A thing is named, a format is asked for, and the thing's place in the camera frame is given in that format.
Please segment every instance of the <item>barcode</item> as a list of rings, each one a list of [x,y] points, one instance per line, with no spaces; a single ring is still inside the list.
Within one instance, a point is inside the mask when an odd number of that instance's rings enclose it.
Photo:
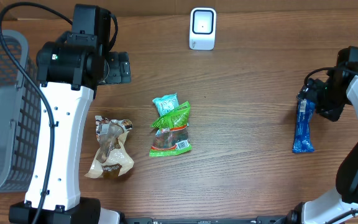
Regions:
[[[299,112],[304,113],[306,111],[306,99],[301,101],[301,107],[299,108]]]
[[[186,147],[189,147],[189,142],[187,140],[177,143],[177,149],[184,149]]]

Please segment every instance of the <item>blue snack package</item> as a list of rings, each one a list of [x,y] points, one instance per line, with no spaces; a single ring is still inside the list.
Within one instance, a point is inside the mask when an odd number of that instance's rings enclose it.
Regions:
[[[309,122],[313,116],[315,106],[312,101],[306,99],[298,102],[293,153],[314,152],[314,147],[310,141]]]
[[[155,104],[155,107],[157,107],[160,116],[166,115],[179,106],[177,93],[156,98],[153,100],[153,103]]]

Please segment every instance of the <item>cable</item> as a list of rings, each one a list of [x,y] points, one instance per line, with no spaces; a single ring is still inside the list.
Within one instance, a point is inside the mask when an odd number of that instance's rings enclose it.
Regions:
[[[114,22],[115,31],[114,31],[114,35],[112,36],[110,43],[109,43],[109,51],[112,49],[112,47],[116,43],[117,33],[118,33],[117,17],[114,14],[110,14],[110,17],[111,17],[112,21]]]
[[[310,73],[305,77],[305,80],[303,80],[303,84],[304,84],[305,86],[307,86],[308,88],[310,88],[310,87],[308,86],[308,80],[309,80],[310,76],[314,75],[315,73],[321,72],[321,71],[332,71],[332,70],[342,71],[342,72],[348,72],[348,73],[350,73],[350,74],[353,74],[353,75],[357,75],[357,76],[358,76],[358,72],[355,72],[355,71],[352,71],[352,70],[348,70],[348,69],[345,69],[345,68],[324,67],[324,68],[319,68],[319,69],[316,69],[316,70],[310,72]]]
[[[46,11],[49,11],[62,19],[66,20],[69,24],[73,25],[73,22],[69,20],[69,18],[65,17],[63,14],[60,14],[59,12],[50,9],[46,6],[43,6],[41,4],[32,3],[32,2],[18,2],[11,5],[6,6],[0,13],[0,42],[2,45],[2,48],[5,50],[6,54],[11,59],[12,63],[17,67],[17,69],[23,74],[24,78],[30,83],[30,85],[35,89],[37,94],[40,96],[41,100],[43,101],[48,117],[49,117],[49,126],[50,126],[50,142],[49,142],[49,154],[48,154],[48,162],[47,162],[47,168],[45,171],[45,179],[44,179],[44,185],[42,186],[41,191],[41,198],[40,202],[37,208],[37,212],[35,213],[34,219],[32,220],[33,224],[37,223],[37,220],[41,214],[42,207],[45,202],[45,197],[47,195],[47,188],[48,188],[48,182],[49,182],[49,175],[50,175],[50,169],[52,166],[52,158],[53,158],[53,147],[55,144],[55,122],[53,120],[53,114],[52,109],[48,103],[48,100],[46,99],[45,95],[42,93],[41,89],[32,81],[31,77],[25,72],[24,68],[20,65],[20,63],[15,59],[9,48],[7,47],[7,44],[5,42],[4,36],[2,35],[2,20],[4,19],[4,16],[7,11],[9,11],[12,8],[18,7],[18,6],[33,6],[38,7],[41,9],[45,9]]]
[[[345,212],[343,213],[342,215],[336,217],[336,218],[333,218],[332,220],[326,222],[326,224],[333,224],[333,223],[336,223],[338,222],[339,220],[342,220],[343,218],[346,218],[348,217],[349,215],[353,215],[353,217],[355,217],[355,215],[358,214],[358,210],[350,210],[348,212]]]

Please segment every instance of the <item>wood grain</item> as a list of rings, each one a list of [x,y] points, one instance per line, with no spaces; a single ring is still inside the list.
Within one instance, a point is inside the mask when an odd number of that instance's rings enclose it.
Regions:
[[[0,0],[0,12],[4,6],[20,0]],[[75,4],[95,4],[110,10],[116,16],[189,15],[195,7],[213,7],[218,13],[267,12],[358,9],[358,0],[28,0],[51,7],[72,18]],[[57,19],[58,17],[37,8],[17,7],[8,12],[5,20]]]
[[[334,187],[337,168],[358,141],[354,109],[347,106],[336,123],[315,115],[316,152],[295,155],[295,96],[309,71],[333,66],[338,50],[358,46],[358,9],[219,14],[210,52],[189,50],[188,16],[119,17],[118,23],[114,50],[129,52],[132,83],[98,88],[84,130],[82,196],[128,217],[246,218],[287,214]],[[27,37],[32,58],[69,29],[64,21],[3,27]],[[176,92],[192,106],[193,150],[150,158],[149,126],[158,118],[152,99]],[[117,180],[83,177],[98,148],[97,114],[134,123],[126,149],[135,166]],[[23,198],[0,194],[0,223]]]

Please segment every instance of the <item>transparent plastic bag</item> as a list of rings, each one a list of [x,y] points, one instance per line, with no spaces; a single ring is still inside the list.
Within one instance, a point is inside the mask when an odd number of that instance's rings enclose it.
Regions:
[[[176,156],[191,150],[187,126],[176,130],[163,130],[156,134],[150,156]]]
[[[111,179],[128,172],[134,161],[124,148],[132,122],[129,120],[108,120],[96,118],[96,138],[100,148],[93,159],[91,169],[85,177]]]

